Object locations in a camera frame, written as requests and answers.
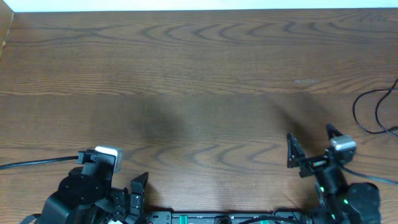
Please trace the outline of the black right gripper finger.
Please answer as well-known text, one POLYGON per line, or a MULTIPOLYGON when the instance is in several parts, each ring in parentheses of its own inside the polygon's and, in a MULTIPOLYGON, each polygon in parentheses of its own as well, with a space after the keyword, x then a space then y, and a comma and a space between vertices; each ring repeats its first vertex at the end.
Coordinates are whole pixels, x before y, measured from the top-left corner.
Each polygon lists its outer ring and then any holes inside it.
POLYGON ((295 168, 300 166, 300 162, 306 158, 306 154, 292 133, 287 134, 287 147, 287 167, 295 168))
POLYGON ((332 140, 332 139, 335 138, 335 137, 340 137, 340 136, 343 135, 343 134, 342 134, 338 129, 336 129, 332 124, 327 124, 327 125, 326 125, 326 132, 327 132, 327 135, 328 135, 329 140, 332 140))

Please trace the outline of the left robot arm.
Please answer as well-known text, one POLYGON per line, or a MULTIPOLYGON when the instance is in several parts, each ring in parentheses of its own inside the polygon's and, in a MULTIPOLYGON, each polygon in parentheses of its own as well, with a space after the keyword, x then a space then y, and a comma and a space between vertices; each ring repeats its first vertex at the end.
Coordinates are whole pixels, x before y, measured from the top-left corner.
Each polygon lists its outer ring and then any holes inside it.
POLYGON ((97 146, 79 151, 72 169, 44 204, 41 213, 21 223, 86 224, 144 223, 144 191, 147 172, 131 180, 131 190, 112 187, 113 174, 121 166, 122 150, 97 146))

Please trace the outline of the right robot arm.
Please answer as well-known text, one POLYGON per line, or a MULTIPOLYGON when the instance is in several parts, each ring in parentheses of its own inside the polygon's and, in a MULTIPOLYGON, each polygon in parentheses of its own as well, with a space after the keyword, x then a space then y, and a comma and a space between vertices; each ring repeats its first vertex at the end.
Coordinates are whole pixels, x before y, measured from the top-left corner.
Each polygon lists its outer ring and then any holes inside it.
POLYGON ((330 146, 320 156, 307 157, 293 134, 287 135, 287 167, 300 169, 301 178, 315 176, 319 206, 303 212, 302 223, 365 224, 381 222, 380 195, 370 182, 349 184, 343 165, 351 162, 356 142, 333 125, 326 126, 330 146))

